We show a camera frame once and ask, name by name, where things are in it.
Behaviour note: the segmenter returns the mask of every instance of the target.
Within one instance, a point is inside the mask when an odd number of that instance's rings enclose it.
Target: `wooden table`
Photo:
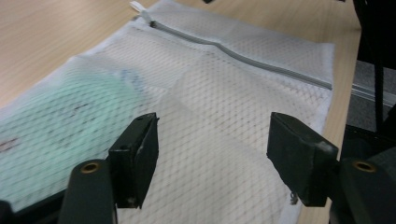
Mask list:
[[[155,2],[140,1],[145,7]],[[334,43],[334,94],[324,136],[341,146],[361,33],[351,0],[179,2],[311,41]],[[135,15],[126,0],[0,0],[0,106]],[[328,206],[304,207],[299,223],[328,223],[328,211]]]

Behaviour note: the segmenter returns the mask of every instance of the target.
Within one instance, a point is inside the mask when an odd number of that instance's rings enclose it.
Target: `table surface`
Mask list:
[[[156,1],[139,2],[149,7]],[[324,136],[342,145],[361,35],[351,0],[178,2],[307,40],[334,43],[333,98]],[[0,107],[135,15],[126,0],[0,0]],[[328,223],[328,211],[329,203],[326,208],[304,207],[299,223]]]

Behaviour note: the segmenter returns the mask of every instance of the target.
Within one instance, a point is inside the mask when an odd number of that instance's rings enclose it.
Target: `white mesh bag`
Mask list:
[[[295,222],[300,205],[266,157],[270,114],[322,132],[333,45],[172,1],[143,14],[156,27],[129,21],[0,110],[0,199],[18,211],[65,189],[75,165],[157,112],[148,195],[120,223]]]

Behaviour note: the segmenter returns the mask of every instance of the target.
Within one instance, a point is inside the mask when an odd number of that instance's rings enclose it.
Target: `zipper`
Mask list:
[[[324,88],[324,89],[327,89],[327,90],[331,90],[332,89],[332,84],[331,83],[319,80],[319,79],[314,78],[314,77],[309,77],[307,75],[304,75],[304,74],[301,74],[301,73],[298,73],[298,72],[294,72],[294,71],[291,71],[291,70],[286,69],[286,68],[281,68],[281,67],[273,66],[271,64],[262,63],[262,62],[258,62],[258,61],[249,59],[249,58],[247,58],[245,56],[242,56],[242,55],[240,55],[240,54],[238,54],[238,53],[236,53],[236,52],[234,52],[234,51],[232,51],[230,49],[227,49],[226,47],[224,47],[220,43],[208,41],[208,40],[205,40],[205,39],[202,39],[202,38],[198,38],[198,37],[195,37],[195,36],[192,36],[192,35],[187,35],[187,34],[184,34],[184,33],[180,32],[180,31],[172,29],[172,28],[170,28],[168,26],[165,26],[165,25],[161,24],[158,21],[153,20],[149,16],[149,14],[147,13],[146,9],[142,5],[140,5],[138,2],[133,1],[130,4],[135,10],[137,10],[140,13],[140,16],[149,24],[149,26],[154,28],[154,29],[164,31],[164,32],[166,32],[166,33],[168,33],[170,35],[175,35],[177,37],[180,37],[182,39],[188,40],[188,41],[193,42],[193,43],[215,46],[218,49],[220,49],[222,52],[224,52],[228,56],[236,59],[239,62],[246,63],[246,64],[249,64],[251,66],[258,67],[260,69],[264,69],[264,70],[267,70],[267,71],[270,71],[270,72],[274,72],[274,73],[280,74],[282,76],[291,77],[291,78],[300,80],[302,82],[305,82],[305,83],[308,83],[308,84],[311,84],[311,85],[314,85],[314,86],[318,86],[318,87],[321,87],[321,88]]]

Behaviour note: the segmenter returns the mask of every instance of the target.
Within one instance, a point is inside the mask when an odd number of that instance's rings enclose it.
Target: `zipper pull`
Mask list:
[[[153,20],[149,16],[148,12],[146,11],[146,8],[142,6],[142,4],[138,3],[137,1],[132,1],[129,3],[129,5],[139,12],[140,16],[147,22],[147,23],[152,23]]]

